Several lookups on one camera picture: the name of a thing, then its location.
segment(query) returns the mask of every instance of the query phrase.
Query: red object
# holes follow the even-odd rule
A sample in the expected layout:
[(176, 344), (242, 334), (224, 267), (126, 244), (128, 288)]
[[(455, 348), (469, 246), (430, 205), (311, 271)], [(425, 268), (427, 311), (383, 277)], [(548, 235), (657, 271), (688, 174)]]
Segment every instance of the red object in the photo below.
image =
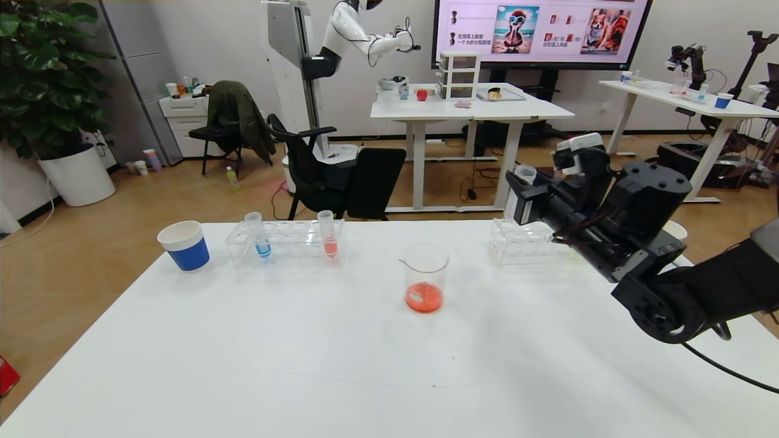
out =
[(19, 373), (0, 356), (0, 397), (6, 395), (18, 382)]
[(422, 281), (406, 289), (406, 304), (419, 313), (430, 313), (441, 307), (443, 294), (434, 284)]

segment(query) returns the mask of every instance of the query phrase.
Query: screen display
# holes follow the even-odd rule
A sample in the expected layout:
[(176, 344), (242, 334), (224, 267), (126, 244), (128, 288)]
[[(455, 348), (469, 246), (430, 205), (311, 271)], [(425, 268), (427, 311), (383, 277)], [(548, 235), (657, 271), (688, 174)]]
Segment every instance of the screen display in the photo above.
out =
[(613, 64), (627, 68), (649, 0), (439, 0), (441, 51), (482, 62)]

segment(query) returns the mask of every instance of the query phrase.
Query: orange liquid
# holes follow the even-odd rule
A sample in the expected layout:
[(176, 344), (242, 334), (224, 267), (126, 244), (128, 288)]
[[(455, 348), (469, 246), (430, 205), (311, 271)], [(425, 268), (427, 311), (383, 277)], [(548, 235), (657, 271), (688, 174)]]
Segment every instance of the orange liquid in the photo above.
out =
[(406, 289), (406, 304), (420, 313), (430, 313), (441, 307), (443, 293), (434, 284), (415, 283)]
[(338, 242), (331, 240), (331, 241), (325, 241), (325, 254), (329, 258), (334, 258), (338, 255)]

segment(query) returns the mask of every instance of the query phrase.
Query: test tube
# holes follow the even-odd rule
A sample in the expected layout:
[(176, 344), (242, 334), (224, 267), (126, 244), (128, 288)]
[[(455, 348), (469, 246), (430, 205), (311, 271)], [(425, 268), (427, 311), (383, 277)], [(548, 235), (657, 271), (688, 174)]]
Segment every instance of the test tube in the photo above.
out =
[(334, 259), (338, 255), (338, 241), (336, 240), (336, 224), (333, 219), (333, 212), (322, 210), (316, 215), (319, 222), (319, 232), (322, 233), (322, 242), (325, 247), (325, 254)]
[(263, 222), (262, 214), (256, 211), (251, 212), (244, 216), (244, 222), (259, 256), (263, 258), (270, 256), (271, 248), (268, 236), (265, 234), (265, 223)]

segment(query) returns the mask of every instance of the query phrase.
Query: test tube rack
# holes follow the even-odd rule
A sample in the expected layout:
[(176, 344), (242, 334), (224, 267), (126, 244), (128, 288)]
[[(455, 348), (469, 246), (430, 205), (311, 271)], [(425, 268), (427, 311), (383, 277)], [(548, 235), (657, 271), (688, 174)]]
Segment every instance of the test tube rack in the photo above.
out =
[(241, 221), (225, 241), (237, 269), (273, 266), (339, 266), (346, 259), (348, 245), (343, 219), (335, 221), (338, 254), (325, 254), (318, 221), (267, 221), (265, 231), (271, 254), (261, 257), (245, 222)]

